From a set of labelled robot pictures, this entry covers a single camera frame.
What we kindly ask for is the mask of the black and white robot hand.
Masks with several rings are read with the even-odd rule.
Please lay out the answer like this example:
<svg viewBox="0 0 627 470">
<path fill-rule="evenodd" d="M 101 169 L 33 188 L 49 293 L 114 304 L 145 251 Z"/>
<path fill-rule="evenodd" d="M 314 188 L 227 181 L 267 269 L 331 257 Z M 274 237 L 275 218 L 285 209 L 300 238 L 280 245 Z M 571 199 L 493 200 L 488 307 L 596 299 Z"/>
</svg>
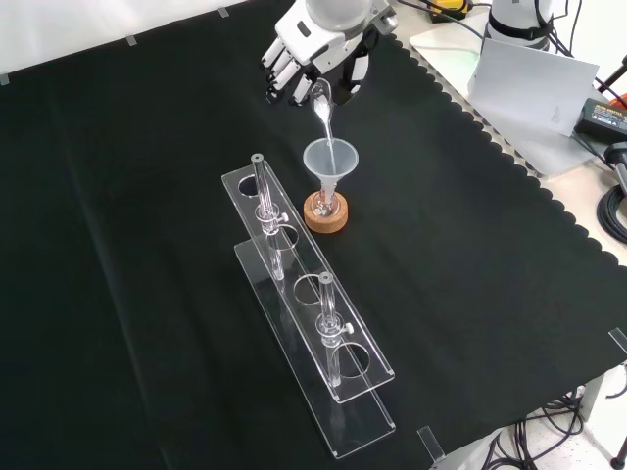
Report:
<svg viewBox="0 0 627 470">
<path fill-rule="evenodd" d="M 267 100 L 292 106 L 309 101 L 326 79 L 334 103 L 344 105 L 362 87 L 369 55 L 382 35 L 398 26 L 387 1 L 296 1 L 276 23 L 275 38 L 261 58 Z"/>
</svg>

